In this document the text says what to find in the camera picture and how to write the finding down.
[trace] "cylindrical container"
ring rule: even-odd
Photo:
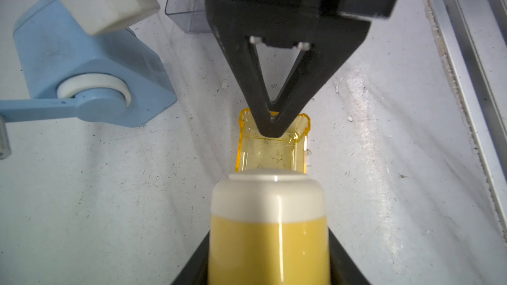
[[[331,283],[320,184],[286,169],[250,169],[213,189],[208,283]]]

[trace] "clear plastic container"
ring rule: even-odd
[[[236,172],[254,168],[283,168],[306,173],[306,153],[310,118],[300,114],[281,137],[260,134],[251,115],[245,108],[239,116],[238,156]]]
[[[204,0],[167,0],[165,14],[185,33],[211,32]]]

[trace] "scratched white surface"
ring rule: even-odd
[[[0,0],[2,99],[28,97],[12,27],[37,1]],[[243,95],[212,35],[185,35],[162,12],[131,28],[161,55],[178,102],[138,129],[8,125],[0,284],[169,284],[208,231]],[[263,55],[271,72],[292,57]],[[374,22],[304,111],[308,173],[372,284],[505,284],[503,237],[422,0]]]

